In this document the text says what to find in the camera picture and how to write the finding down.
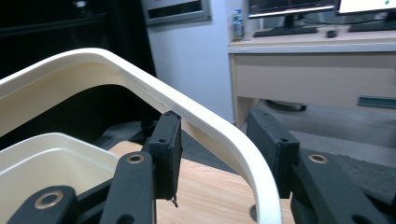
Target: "wooden surface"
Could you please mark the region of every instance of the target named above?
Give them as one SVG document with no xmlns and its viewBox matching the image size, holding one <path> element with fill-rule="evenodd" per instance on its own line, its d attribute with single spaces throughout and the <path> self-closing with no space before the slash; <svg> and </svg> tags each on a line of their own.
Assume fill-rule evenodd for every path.
<svg viewBox="0 0 396 224">
<path fill-rule="evenodd" d="M 141 146 L 121 142 L 110 149 L 123 155 Z M 254 223 L 250 208 L 253 192 L 240 176 L 182 159 L 177 190 L 178 208 L 157 200 L 157 221 L 163 223 Z M 294 223 L 290 201 L 281 200 L 284 223 Z"/>
</svg>

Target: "wall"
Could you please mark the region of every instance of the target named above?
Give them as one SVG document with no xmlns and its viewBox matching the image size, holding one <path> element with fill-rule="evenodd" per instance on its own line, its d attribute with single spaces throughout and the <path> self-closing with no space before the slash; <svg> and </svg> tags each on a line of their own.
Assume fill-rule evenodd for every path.
<svg viewBox="0 0 396 224">
<path fill-rule="evenodd" d="M 158 79 L 234 122 L 227 47 L 233 10 L 246 12 L 247 1 L 210 0 L 210 7 L 212 21 L 149 27 L 148 37 Z"/>
</svg>

